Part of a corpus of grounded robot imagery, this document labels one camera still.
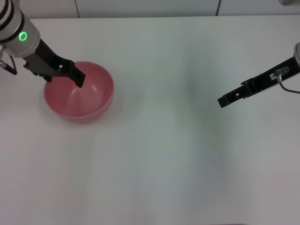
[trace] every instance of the bowl rim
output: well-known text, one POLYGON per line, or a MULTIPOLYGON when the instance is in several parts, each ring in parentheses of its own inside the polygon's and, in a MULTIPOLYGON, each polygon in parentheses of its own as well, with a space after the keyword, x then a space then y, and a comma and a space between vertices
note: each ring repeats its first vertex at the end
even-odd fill
POLYGON ((56 112, 56 111, 49 105, 49 103, 48 103, 48 101, 47 101, 47 99, 46 99, 46 96, 45 96, 46 86, 47 86, 47 84, 48 84, 48 82, 46 82, 46 83, 45 83, 45 86, 44 86, 44 98, 45 98, 45 101, 46 101, 47 105, 48 105, 48 106, 52 109, 52 111, 54 111, 56 114, 58 114, 58 115, 61 116, 61 117, 67 118, 67 119, 84 119, 84 118, 87 118, 87 117, 90 117, 90 116, 94 116, 95 114, 101 112, 104 108, 106 108, 106 107, 111 103, 111 101, 112 101, 112 99, 113 99, 113 96, 114 96, 114 80, 113 80, 113 76, 111 75, 110 72, 108 72, 108 70, 107 70, 105 67, 103 67, 103 66, 101 66, 101 65, 99 65, 99 64, 97 64, 97 63, 95 63, 95 62, 89 62, 89 61, 76 61, 75 64, 76 64, 76 63, 89 63, 89 64, 94 64, 95 66, 98 66, 98 67, 101 67, 102 69, 104 69, 104 70, 109 74, 109 77, 110 77, 110 79, 111 79, 111 81, 112 81, 112 94, 111 94, 110 97, 108 98, 107 102, 106 102, 100 109, 98 109, 98 110, 95 111, 95 112, 92 112, 92 113, 87 114, 87 115, 84 115, 84 116, 66 116, 66 115, 63 115, 63 114, 61 114, 61 113, 59 113, 59 112, 56 112))

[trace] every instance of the white tabletop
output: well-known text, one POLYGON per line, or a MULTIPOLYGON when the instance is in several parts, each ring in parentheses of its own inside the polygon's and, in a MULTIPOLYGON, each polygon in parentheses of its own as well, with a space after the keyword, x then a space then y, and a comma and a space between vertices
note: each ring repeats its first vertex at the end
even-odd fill
POLYGON ((58 55, 106 67, 116 93, 101 120, 71 124, 22 59, 1 71, 0 224, 299 223, 300 96, 217 99, 292 57, 300 16, 33 22, 58 55))

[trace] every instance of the black cable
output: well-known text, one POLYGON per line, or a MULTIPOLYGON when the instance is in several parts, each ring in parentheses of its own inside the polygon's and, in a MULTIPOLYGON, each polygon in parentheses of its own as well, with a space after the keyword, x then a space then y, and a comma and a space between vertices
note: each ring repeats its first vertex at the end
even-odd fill
POLYGON ((287 92, 291 92, 291 93, 300 94, 300 91, 296 91, 296 90, 289 90, 289 89, 285 88, 281 82, 279 82, 279 85, 282 87, 282 89, 283 89, 283 90, 285 90, 285 91, 287 91, 287 92))
POLYGON ((222 1, 222 0, 219 0, 219 4, 217 5, 217 12, 216 12, 216 16, 218 16, 218 15, 219 15, 220 6, 221 6, 221 1, 222 1))
POLYGON ((13 58, 11 55, 9 55, 9 57, 10 57, 12 63, 13 63, 14 70, 17 71, 17 68, 15 67, 15 61, 14 61, 14 58, 13 58))

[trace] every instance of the white wall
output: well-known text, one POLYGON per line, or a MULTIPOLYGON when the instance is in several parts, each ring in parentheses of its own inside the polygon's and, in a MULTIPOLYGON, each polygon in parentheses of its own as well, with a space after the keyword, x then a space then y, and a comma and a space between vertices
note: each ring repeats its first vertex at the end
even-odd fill
POLYGON ((215 15, 219 0, 76 0, 80 17, 215 15))
POLYGON ((78 18, 75 0, 20 0, 29 18, 78 18))
POLYGON ((283 6, 278 0, 222 0, 219 15, 300 14, 300 1, 283 6))

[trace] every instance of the green led light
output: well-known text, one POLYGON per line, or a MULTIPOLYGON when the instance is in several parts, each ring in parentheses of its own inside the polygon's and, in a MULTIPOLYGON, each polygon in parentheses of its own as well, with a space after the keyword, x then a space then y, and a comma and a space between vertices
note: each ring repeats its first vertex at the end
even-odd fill
POLYGON ((27 39, 27 33, 25 31, 21 32, 19 34, 19 40, 20 41, 25 41, 27 39))

